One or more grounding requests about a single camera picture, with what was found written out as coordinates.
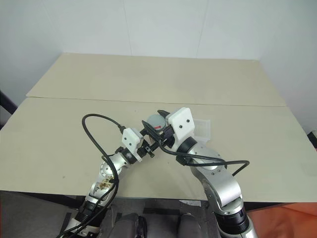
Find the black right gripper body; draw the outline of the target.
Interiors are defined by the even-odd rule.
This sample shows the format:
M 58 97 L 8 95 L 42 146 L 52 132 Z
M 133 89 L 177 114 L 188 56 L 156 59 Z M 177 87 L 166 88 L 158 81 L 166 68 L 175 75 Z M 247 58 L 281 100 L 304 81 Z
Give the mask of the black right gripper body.
M 163 146 L 167 146 L 170 149 L 173 147 L 175 143 L 175 138 L 174 138 L 174 130 L 171 125 L 168 125 L 166 128 L 163 129 L 162 141 L 163 141 Z

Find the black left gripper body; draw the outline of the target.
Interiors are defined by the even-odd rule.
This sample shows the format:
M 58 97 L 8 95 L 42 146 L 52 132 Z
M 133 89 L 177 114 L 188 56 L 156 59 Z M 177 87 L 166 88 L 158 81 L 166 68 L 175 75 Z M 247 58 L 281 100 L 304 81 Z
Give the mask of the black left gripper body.
M 143 138 L 143 142 L 141 144 L 141 147 L 138 148 L 138 150 L 137 150 L 137 154 L 141 158 L 145 157 L 146 155 L 149 155 L 151 158 L 153 158 L 155 156 L 154 151 L 156 149 L 150 149 L 150 147 L 149 147 L 150 138 L 151 137 L 149 135 L 145 135 Z

